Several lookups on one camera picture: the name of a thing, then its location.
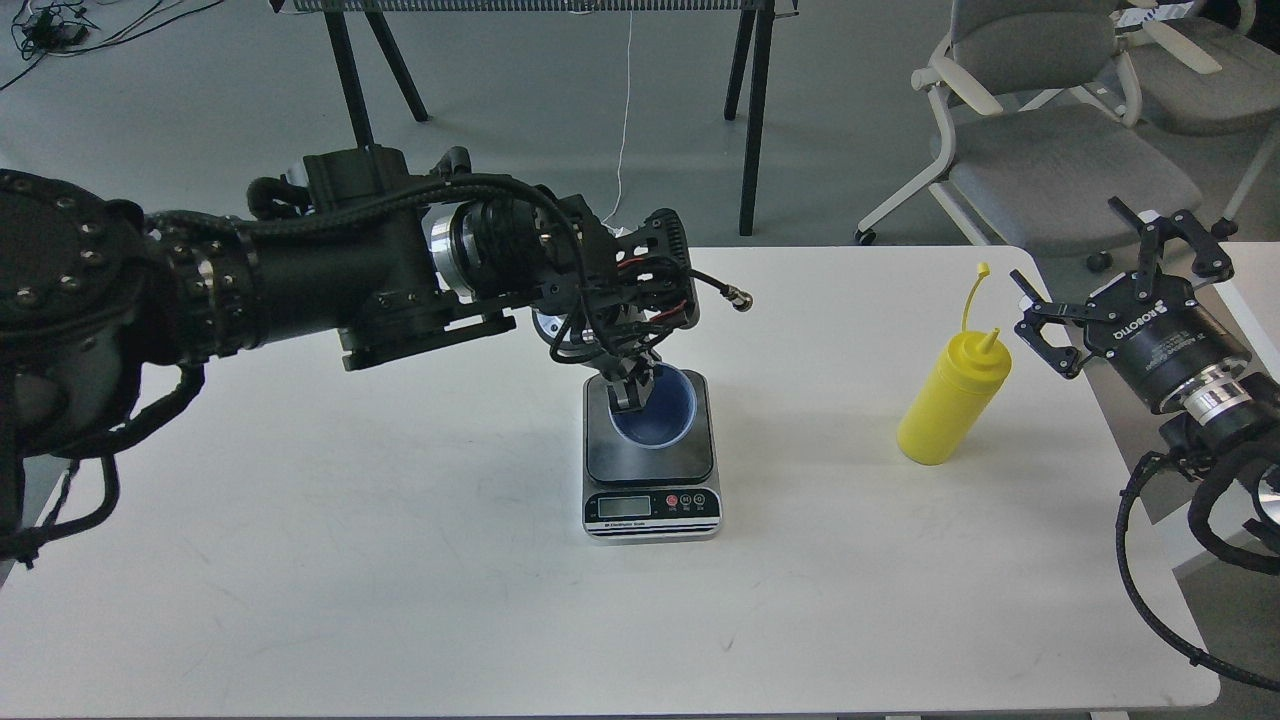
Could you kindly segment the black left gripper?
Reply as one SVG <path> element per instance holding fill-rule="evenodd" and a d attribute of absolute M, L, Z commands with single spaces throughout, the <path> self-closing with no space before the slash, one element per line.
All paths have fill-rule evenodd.
<path fill-rule="evenodd" d="M 545 196 L 532 205 L 545 261 L 538 266 L 538 318 L 550 359 L 598 366 L 611 413 L 644 409 L 660 375 L 659 345 L 700 319 L 698 283 L 737 313 L 751 295 L 694 268 L 680 217 L 662 208 L 640 227 L 613 234 L 581 197 Z"/>

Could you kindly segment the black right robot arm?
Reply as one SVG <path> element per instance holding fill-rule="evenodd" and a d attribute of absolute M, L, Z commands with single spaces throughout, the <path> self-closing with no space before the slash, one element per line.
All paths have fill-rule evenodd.
<path fill-rule="evenodd" d="M 1187 523 L 1199 544 L 1224 562 L 1276 575 L 1277 383 L 1248 373 L 1251 351 L 1196 296 L 1234 274 L 1219 240 L 1188 210 L 1143 219 L 1117 197 L 1108 205 L 1139 234 L 1138 268 L 1078 304 L 1044 299 L 1012 272 L 1029 302 L 1015 332 L 1068 379 L 1105 360 L 1152 414 L 1166 416 L 1166 450 L 1146 454 L 1120 493 L 1115 550 L 1126 594 L 1192 665 L 1274 692 L 1275 679 L 1211 655 L 1156 616 L 1132 577 L 1126 533 L 1149 479 L 1174 470 L 1196 484 Z"/>

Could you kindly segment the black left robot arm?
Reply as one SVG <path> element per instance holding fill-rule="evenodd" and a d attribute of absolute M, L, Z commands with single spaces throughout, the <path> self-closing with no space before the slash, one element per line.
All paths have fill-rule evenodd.
<path fill-rule="evenodd" d="M 579 196 L 477 173 L 451 149 L 428 173 L 370 145 L 255 179 L 250 218 L 146 213 L 63 179 L 3 172 L 3 559 L 31 566 L 101 525 L 116 455 L 183 413 L 206 364 L 337 331 L 357 372 L 552 323 L 550 359 L 594 368 L 614 413 L 658 396 L 657 346 L 696 325 L 678 215 L 614 234 Z"/>

